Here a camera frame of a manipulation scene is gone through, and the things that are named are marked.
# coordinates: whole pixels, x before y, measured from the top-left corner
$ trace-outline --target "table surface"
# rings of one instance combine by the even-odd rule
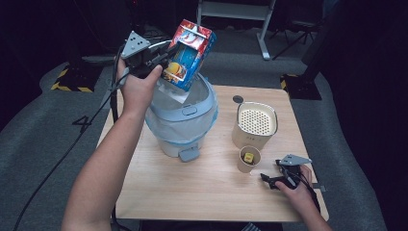
[[[270,190],[260,177],[260,173],[281,176],[275,160],[287,154],[308,158],[288,95],[273,89],[214,88],[218,118],[204,138],[198,159],[183,163],[179,158],[168,157],[144,124],[116,203],[118,218],[301,221],[287,197],[280,191]],[[278,117],[277,133],[261,150],[262,161],[250,173],[237,169],[239,149],[231,137],[238,109],[232,100],[234,95],[242,96],[246,102],[270,105]],[[119,113],[122,107],[119,93]],[[112,125],[109,114],[99,142]],[[317,183],[315,174],[313,182]],[[321,191],[315,191],[321,214],[328,220]]]

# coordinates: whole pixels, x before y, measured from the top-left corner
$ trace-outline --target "hand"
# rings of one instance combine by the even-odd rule
[[[122,77],[125,68],[125,62],[119,59],[116,80]],[[130,74],[127,76],[125,85],[120,89],[123,94],[123,113],[136,112],[140,109],[145,112],[152,101],[153,89],[162,70],[163,68],[157,65],[145,79],[139,79]]]
[[[309,182],[309,185],[312,187],[312,171],[308,167],[302,165],[300,166],[300,172],[304,175],[307,182]],[[310,213],[312,211],[318,212],[309,190],[302,182],[300,182],[297,188],[294,190],[288,188],[283,182],[280,181],[277,181],[275,186],[288,197],[292,206],[301,215]]]

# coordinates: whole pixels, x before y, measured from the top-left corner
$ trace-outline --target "small cup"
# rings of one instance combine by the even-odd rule
[[[247,159],[249,160],[250,160],[250,157],[252,156],[251,164],[244,160],[245,154],[246,154]],[[241,148],[240,156],[238,158],[238,164],[237,164],[237,167],[241,172],[243,173],[250,172],[260,162],[261,162],[261,153],[256,147],[244,146],[243,148]]]

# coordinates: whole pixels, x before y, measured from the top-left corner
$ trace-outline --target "dark background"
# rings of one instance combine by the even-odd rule
[[[408,206],[403,162],[408,130],[408,8],[403,1],[341,2],[334,22],[326,25],[329,32],[319,35],[310,52],[323,49],[322,56],[312,59],[318,59],[319,71],[330,84],[344,136],[376,192],[389,230],[401,230],[406,227],[403,209]],[[52,4],[47,0],[1,3],[0,130],[41,94],[40,78],[56,65],[75,54],[114,54],[131,30],[143,34],[145,23],[172,35],[181,19],[195,21],[196,13],[196,2],[187,0]],[[206,23],[262,26],[238,19]]]

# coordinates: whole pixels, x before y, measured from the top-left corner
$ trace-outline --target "snack box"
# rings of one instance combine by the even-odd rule
[[[213,31],[184,19],[177,28],[169,47],[178,46],[162,77],[172,85],[189,91],[204,59],[217,37]]]

